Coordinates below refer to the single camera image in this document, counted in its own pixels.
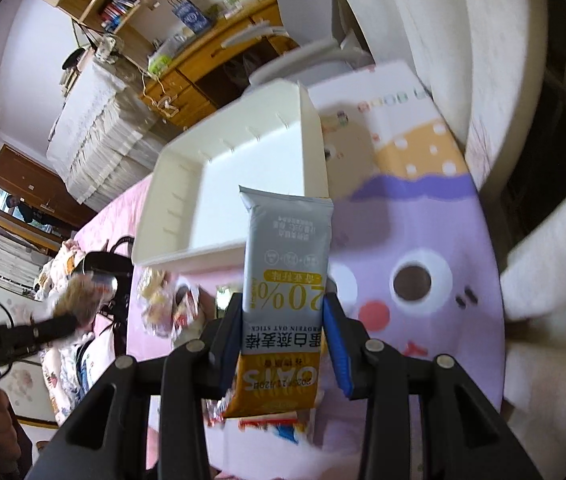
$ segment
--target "clothes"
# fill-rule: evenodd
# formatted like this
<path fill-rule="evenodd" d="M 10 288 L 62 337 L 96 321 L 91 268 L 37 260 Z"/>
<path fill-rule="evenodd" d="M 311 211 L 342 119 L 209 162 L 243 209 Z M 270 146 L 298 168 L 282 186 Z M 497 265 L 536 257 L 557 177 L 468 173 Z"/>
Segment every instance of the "clothes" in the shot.
<path fill-rule="evenodd" d="M 59 220 L 58 218 L 51 216 L 50 214 L 43 213 L 39 209 L 27 205 L 25 202 L 19 202 L 16 208 L 18 208 L 18 211 L 22 215 L 23 220 L 26 224 L 31 224 L 35 220 L 42 225 L 52 225 L 61 229 L 68 229 L 70 231 L 74 229 L 74 226 L 68 224 L 67 222 L 63 222 L 62 220 Z"/>

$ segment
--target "red cartoon nose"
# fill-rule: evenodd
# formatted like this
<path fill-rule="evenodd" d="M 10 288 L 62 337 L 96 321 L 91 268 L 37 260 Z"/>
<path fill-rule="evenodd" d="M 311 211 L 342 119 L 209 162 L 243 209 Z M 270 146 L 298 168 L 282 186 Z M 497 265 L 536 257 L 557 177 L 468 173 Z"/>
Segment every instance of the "red cartoon nose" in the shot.
<path fill-rule="evenodd" d="M 368 301 L 358 311 L 358 320 L 368 332 L 380 332 L 390 323 L 390 308 L 380 300 Z"/>

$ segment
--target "person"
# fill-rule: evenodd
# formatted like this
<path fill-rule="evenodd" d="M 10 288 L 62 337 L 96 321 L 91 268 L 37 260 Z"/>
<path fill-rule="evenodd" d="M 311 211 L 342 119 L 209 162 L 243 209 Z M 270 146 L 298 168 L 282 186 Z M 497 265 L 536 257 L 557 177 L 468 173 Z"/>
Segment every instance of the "person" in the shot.
<path fill-rule="evenodd" d="M 68 224 L 67 222 L 64 222 L 48 213 L 43 213 L 42 211 L 35 207 L 32 207 L 31 205 L 27 205 L 17 196 L 8 195 L 5 203 L 9 208 L 17 208 L 26 224 L 31 224 L 35 220 L 42 225 L 51 225 L 60 229 L 67 229 L 69 231 L 72 231 L 74 229 L 74 226 Z"/>

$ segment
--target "screw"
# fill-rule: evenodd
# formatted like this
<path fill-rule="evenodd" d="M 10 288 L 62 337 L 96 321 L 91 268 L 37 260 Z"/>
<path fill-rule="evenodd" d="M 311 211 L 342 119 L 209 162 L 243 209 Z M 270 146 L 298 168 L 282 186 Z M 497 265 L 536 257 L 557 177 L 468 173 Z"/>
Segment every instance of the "screw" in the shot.
<path fill-rule="evenodd" d="M 441 354 L 436 358 L 436 364 L 441 368 L 449 370 L 450 368 L 454 367 L 456 361 L 454 361 L 454 358 L 451 355 Z"/>
<path fill-rule="evenodd" d="M 365 348 L 370 352 L 381 352 L 385 348 L 385 343 L 380 339 L 368 339 L 365 341 Z"/>
<path fill-rule="evenodd" d="M 125 368 L 129 368 L 134 363 L 134 360 L 129 355 L 121 355 L 121 357 L 117 357 L 114 364 L 116 368 L 119 370 L 124 370 Z"/>
<path fill-rule="evenodd" d="M 188 349 L 188 352 L 200 352 L 203 348 L 205 348 L 205 343 L 203 343 L 200 339 L 192 339 L 192 341 L 185 345 L 185 348 Z"/>

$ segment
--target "blue gripper pad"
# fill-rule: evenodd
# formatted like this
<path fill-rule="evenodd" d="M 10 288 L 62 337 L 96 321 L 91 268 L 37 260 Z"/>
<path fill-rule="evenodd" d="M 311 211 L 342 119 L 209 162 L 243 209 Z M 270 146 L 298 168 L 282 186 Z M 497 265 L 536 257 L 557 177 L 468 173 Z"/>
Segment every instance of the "blue gripper pad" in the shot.
<path fill-rule="evenodd" d="M 322 322 L 327 346 L 332 358 L 332 366 L 336 375 L 338 387 L 349 399 L 354 393 L 354 381 L 352 380 L 352 362 L 346 347 L 344 335 L 341 333 L 337 317 L 345 317 L 343 308 L 340 306 L 336 294 L 326 294 L 323 297 Z"/>

